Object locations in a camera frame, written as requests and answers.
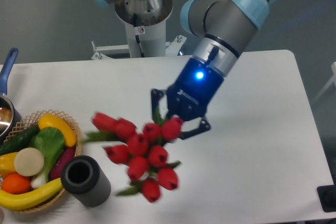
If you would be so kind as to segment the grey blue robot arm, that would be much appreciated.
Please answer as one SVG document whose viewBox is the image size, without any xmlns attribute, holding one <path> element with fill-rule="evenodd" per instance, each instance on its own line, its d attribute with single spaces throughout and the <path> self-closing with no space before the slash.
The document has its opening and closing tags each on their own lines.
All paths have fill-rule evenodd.
<svg viewBox="0 0 336 224">
<path fill-rule="evenodd" d="M 125 25 L 131 57 L 165 55 L 165 25 L 172 0 L 95 1 L 101 6 L 114 5 Z M 149 140 L 184 140 L 211 128 L 205 116 L 207 106 L 274 1 L 189 0 L 183 5 L 181 25 L 200 36 L 201 42 L 172 85 L 151 90 L 153 124 L 143 130 Z"/>
</svg>

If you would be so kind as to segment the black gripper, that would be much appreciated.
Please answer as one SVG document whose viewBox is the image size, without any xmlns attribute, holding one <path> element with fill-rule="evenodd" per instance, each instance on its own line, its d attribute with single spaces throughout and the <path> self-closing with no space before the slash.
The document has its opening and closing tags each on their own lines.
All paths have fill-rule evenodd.
<svg viewBox="0 0 336 224">
<path fill-rule="evenodd" d="M 205 63 L 190 58 L 175 82 L 166 89 L 151 89 L 152 119 L 158 119 L 160 101 L 167 96 L 168 112 L 162 119 L 174 115 L 183 121 L 201 118 L 198 127 L 182 131 L 181 140 L 200 135 L 211 130 L 211 125 L 205 116 L 207 106 L 221 86 L 224 78 Z"/>
</svg>

